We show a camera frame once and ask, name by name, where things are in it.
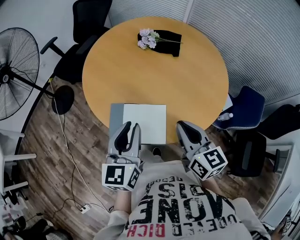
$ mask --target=fan stand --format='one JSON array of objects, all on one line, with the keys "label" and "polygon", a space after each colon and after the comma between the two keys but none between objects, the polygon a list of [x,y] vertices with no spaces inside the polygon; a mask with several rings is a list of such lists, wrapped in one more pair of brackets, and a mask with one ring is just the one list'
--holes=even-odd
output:
[{"label": "fan stand", "polygon": [[4,67],[1,69],[0,83],[8,83],[13,78],[16,78],[16,79],[20,80],[21,82],[51,96],[52,97],[52,109],[55,113],[57,113],[59,115],[63,115],[66,112],[68,112],[70,110],[71,106],[73,105],[74,91],[69,86],[66,86],[66,85],[61,86],[53,94],[53,93],[41,88],[40,86],[37,86],[36,84],[32,83],[31,81],[28,81],[27,79],[14,73],[13,71],[10,70],[9,67],[7,67],[7,68]]}]

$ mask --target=round wooden table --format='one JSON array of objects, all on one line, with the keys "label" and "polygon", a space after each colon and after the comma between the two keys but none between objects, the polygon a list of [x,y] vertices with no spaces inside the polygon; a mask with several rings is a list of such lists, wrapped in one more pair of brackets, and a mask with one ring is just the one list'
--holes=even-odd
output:
[{"label": "round wooden table", "polygon": [[[179,57],[137,46],[140,29],[182,35]],[[217,48],[200,31],[163,17],[142,17],[107,31],[89,52],[83,92],[94,114],[109,126],[112,103],[167,106],[167,142],[178,141],[176,122],[208,128],[221,113],[228,75]]]}]

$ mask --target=fan base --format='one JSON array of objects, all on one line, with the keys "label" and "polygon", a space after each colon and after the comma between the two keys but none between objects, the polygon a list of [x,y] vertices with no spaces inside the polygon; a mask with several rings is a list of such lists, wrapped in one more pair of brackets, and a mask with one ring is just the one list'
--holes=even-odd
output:
[{"label": "fan base", "polygon": [[55,101],[52,99],[52,109],[55,113],[63,115],[68,112],[74,102],[74,91],[69,86],[61,86],[54,94],[57,111],[55,107]]}]

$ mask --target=shoe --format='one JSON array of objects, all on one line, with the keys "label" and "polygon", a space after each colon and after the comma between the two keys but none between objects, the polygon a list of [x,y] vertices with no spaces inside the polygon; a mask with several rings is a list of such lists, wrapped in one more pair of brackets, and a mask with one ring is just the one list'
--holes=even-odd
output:
[{"label": "shoe", "polygon": [[160,156],[161,157],[161,150],[158,148],[158,147],[155,147],[153,150],[152,150],[152,154],[154,156]]}]

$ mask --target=blue chair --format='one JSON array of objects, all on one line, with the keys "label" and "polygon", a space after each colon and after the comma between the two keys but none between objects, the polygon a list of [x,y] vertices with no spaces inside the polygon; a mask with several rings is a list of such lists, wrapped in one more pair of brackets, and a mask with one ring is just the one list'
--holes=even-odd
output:
[{"label": "blue chair", "polygon": [[215,120],[212,125],[221,130],[257,127],[263,115],[264,97],[252,88],[244,86],[237,97],[230,98],[232,106],[221,114],[233,113],[233,117],[225,121]]}]

